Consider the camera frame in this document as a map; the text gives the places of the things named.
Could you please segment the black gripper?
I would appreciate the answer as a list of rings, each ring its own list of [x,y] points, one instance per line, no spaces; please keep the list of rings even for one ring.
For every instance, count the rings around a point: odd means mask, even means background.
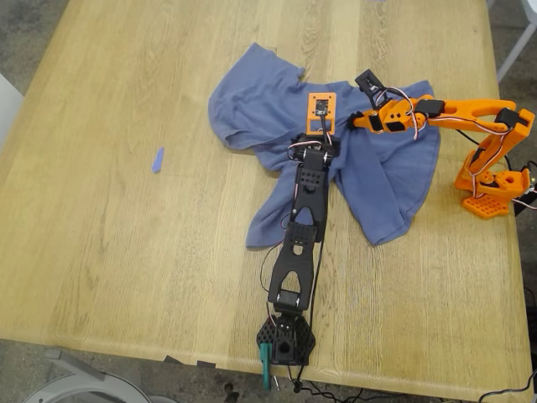
[[[372,126],[369,117],[353,118],[347,120],[347,126],[350,129],[365,128],[370,132],[375,132],[376,129]],[[340,151],[340,140],[335,136],[326,138],[323,134],[306,135],[305,133],[298,134],[291,139],[291,150],[298,153],[302,149],[312,148],[324,150],[329,154],[338,154]]]

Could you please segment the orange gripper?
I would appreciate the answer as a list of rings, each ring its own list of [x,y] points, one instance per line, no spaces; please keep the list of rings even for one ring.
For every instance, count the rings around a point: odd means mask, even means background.
[[[422,129],[422,115],[415,111],[419,98],[388,99],[380,107],[369,111],[356,111],[352,120],[368,118],[374,133],[396,133],[412,129],[418,133]]]

